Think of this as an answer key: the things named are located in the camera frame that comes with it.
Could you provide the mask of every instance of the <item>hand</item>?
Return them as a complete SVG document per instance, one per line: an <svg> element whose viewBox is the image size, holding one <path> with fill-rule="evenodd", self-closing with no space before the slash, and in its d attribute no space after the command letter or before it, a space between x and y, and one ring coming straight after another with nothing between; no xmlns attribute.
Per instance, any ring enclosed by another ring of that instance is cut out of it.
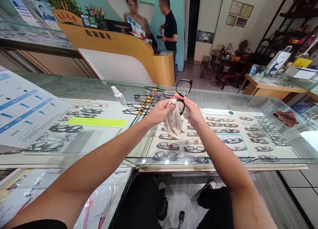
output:
<svg viewBox="0 0 318 229"><path fill-rule="evenodd" d="M162 36L162 38L160 40L165 42L165 41L167 41L167 38L165 36Z"/></svg>
<svg viewBox="0 0 318 229"><path fill-rule="evenodd" d="M202 112L197 104L188 99L186 96L182 97L180 95L174 95L174 98L184 101L185 105L189 109L190 117L188 118L188 121L196 131L199 129L200 125L206 124L202 116Z"/></svg>
<svg viewBox="0 0 318 229"><path fill-rule="evenodd" d="M151 127L163 122L166 119L168 113L173 111L173 109L176 107L176 104L171 104L168 106L170 100L171 99L159 101L145 117L145 121L147 121Z"/></svg>

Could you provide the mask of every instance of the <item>shoe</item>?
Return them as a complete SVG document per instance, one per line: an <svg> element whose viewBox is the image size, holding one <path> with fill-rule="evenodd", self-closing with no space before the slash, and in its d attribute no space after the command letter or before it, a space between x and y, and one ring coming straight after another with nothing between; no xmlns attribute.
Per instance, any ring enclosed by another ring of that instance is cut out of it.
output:
<svg viewBox="0 0 318 229"><path fill-rule="evenodd" d="M202 206L200 206L199 203L198 203L198 198L199 198L199 196L200 196L200 193L201 193L204 189L206 189L206 188L216 189L216 185L217 185L216 181L215 181L214 179L211 179L209 182L207 182L207 183L204 185L204 187L203 187L202 189L199 190L199 194L198 194L198 196L196 197L196 204L197 204L199 207L202 207Z"/></svg>
<svg viewBox="0 0 318 229"><path fill-rule="evenodd" d="M164 221L167 218L168 215L168 195L167 195L167 184L164 180L160 181L158 184L158 189L162 193L162 196L165 199L165 205L162 209L162 213L158 215L158 219L160 221Z"/></svg>

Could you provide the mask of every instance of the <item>beige top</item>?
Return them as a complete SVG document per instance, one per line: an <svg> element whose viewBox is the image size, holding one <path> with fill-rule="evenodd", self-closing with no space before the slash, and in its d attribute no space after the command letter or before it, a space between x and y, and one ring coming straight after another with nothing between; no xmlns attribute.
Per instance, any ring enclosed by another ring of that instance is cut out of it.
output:
<svg viewBox="0 0 318 229"><path fill-rule="evenodd" d="M130 13L124 13L124 21L125 22L128 22L128 20L127 20L128 16L131 17ZM140 16L139 20L137 20L136 18L133 18L133 17L131 17L131 18L133 20L135 20L138 24L140 24L140 26L143 27L143 29L145 30L147 36L150 37L151 36L151 31L150 31L150 27L149 27L148 21L146 20L146 18L142 17L141 15L139 15L139 16Z"/></svg>

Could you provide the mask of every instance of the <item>white spray bottle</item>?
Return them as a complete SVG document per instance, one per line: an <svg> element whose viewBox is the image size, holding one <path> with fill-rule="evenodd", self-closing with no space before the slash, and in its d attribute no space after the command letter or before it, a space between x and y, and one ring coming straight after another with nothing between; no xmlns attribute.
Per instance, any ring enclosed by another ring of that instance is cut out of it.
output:
<svg viewBox="0 0 318 229"><path fill-rule="evenodd" d="M120 93L115 86L112 86L113 92L115 93L115 97L121 103L122 106L127 106L127 101L125 100L122 93Z"/></svg>

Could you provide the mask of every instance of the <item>white shopping bag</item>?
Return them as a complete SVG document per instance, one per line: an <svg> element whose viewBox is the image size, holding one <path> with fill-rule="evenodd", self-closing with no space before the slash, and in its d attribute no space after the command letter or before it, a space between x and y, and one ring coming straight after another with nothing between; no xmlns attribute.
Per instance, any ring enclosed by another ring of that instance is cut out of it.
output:
<svg viewBox="0 0 318 229"><path fill-rule="evenodd" d="M291 55L292 46L286 47L283 51L279 51L271 62L267 65L266 73L276 74L280 67L288 60Z"/></svg>

